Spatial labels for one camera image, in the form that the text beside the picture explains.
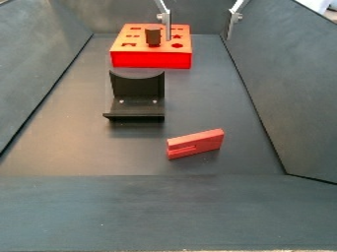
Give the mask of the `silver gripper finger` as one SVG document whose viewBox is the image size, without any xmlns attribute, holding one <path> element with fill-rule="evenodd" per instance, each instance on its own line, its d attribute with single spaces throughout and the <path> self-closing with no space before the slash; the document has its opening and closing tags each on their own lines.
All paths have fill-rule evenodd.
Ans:
<svg viewBox="0 0 337 252">
<path fill-rule="evenodd" d="M 171 11 L 166 7 L 163 0 L 154 0 L 155 5 L 159 9 L 159 13 L 156 14 L 156 20 L 162 22 L 162 25 L 166 28 L 166 40 L 171 40 Z"/>
<path fill-rule="evenodd" d="M 234 24 L 242 19 L 242 14 L 239 13 L 245 0 L 237 0 L 233 7 L 229 9 L 229 20 L 226 26 L 225 39 L 230 40 Z"/>
</svg>

